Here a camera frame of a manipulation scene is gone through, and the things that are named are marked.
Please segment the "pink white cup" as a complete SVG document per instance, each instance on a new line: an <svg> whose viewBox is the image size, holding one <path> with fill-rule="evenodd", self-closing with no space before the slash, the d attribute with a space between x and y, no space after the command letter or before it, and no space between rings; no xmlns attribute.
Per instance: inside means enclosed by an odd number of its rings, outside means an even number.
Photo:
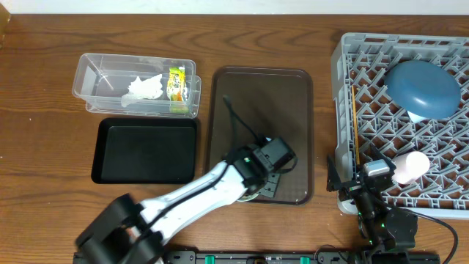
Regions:
<svg viewBox="0 0 469 264"><path fill-rule="evenodd" d="M391 161L396 167L392 179L402 185L416 181L427 173L430 167L429 158L419 151L399 155Z"/></svg>

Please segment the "mint green bowl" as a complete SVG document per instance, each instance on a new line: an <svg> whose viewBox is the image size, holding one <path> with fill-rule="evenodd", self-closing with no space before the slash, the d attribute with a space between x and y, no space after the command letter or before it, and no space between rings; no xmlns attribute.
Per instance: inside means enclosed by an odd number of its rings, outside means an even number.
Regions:
<svg viewBox="0 0 469 264"><path fill-rule="evenodd" d="M258 196L259 196L258 193L244 194L237 201L238 202L250 202L251 200L256 199Z"/></svg>

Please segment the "wooden chopstick short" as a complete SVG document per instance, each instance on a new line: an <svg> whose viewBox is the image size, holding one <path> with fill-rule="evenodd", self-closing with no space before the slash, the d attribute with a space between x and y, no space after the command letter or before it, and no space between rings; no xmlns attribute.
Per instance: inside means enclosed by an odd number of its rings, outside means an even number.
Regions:
<svg viewBox="0 0 469 264"><path fill-rule="evenodd" d="M358 119L356 113L356 104L355 104L355 89L351 87L352 93L352 117L353 117L353 128L354 128L354 140L355 140L355 157L356 164L359 166L361 164L360 152L359 152L359 142L358 142Z"/></svg>

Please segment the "dark blue plate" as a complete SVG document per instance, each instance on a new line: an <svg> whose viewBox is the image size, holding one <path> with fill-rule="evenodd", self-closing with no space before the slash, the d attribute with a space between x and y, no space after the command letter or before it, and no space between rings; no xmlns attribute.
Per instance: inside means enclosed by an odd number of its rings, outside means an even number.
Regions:
<svg viewBox="0 0 469 264"><path fill-rule="evenodd" d="M427 120L441 120L458 111L461 91L454 77L430 62L397 64L385 77L392 101Z"/></svg>

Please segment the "green yellow snack wrapper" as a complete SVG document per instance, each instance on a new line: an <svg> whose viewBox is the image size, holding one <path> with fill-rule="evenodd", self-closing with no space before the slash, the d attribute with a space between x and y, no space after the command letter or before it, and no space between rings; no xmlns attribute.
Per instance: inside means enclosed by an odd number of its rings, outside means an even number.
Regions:
<svg viewBox="0 0 469 264"><path fill-rule="evenodd" d="M166 86L166 94L170 101L185 102L187 100L187 87L185 68L170 67L169 80Z"/></svg>

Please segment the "white napkin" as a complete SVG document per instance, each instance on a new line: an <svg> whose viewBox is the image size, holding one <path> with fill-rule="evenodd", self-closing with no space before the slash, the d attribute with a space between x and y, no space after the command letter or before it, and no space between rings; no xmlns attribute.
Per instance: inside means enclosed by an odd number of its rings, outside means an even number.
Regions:
<svg viewBox="0 0 469 264"><path fill-rule="evenodd" d="M127 107L140 100L156 100L163 94L163 85L161 83L163 75L159 74L141 80L138 76L136 80L128 86L128 92L121 97L122 107Z"/></svg>

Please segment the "light blue bowl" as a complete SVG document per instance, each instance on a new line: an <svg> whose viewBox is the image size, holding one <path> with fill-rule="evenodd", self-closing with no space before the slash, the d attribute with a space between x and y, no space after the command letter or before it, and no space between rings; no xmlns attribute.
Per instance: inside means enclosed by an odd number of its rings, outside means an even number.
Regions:
<svg viewBox="0 0 469 264"><path fill-rule="evenodd" d="M426 120L426 117L419 116L419 115L414 114L410 111L407 114L408 114L408 117L410 118L410 120L413 123L419 123L419 122L422 122L422 121Z"/></svg>

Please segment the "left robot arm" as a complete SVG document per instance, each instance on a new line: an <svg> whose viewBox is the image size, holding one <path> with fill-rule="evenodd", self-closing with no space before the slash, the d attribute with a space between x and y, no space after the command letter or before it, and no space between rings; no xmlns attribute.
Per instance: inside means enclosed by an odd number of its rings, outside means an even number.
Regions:
<svg viewBox="0 0 469 264"><path fill-rule="evenodd" d="M233 149L207 174L139 203L129 194L111 202L76 238L87 263L156 263L165 245L209 212L255 194L271 175L290 172L298 158L281 138Z"/></svg>

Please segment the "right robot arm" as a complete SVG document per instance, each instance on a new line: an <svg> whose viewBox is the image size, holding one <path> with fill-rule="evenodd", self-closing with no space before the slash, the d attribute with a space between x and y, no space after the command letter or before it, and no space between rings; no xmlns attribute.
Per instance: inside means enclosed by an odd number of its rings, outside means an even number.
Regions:
<svg viewBox="0 0 469 264"><path fill-rule="evenodd" d="M327 158L327 191L336 192L339 201L352 200L358 214L358 227L369 245L354 257L364 263L404 261L407 250L416 245L417 217L384 203L382 192L393 185L396 166L375 146L374 160L364 164L358 175L343 181L335 163Z"/></svg>

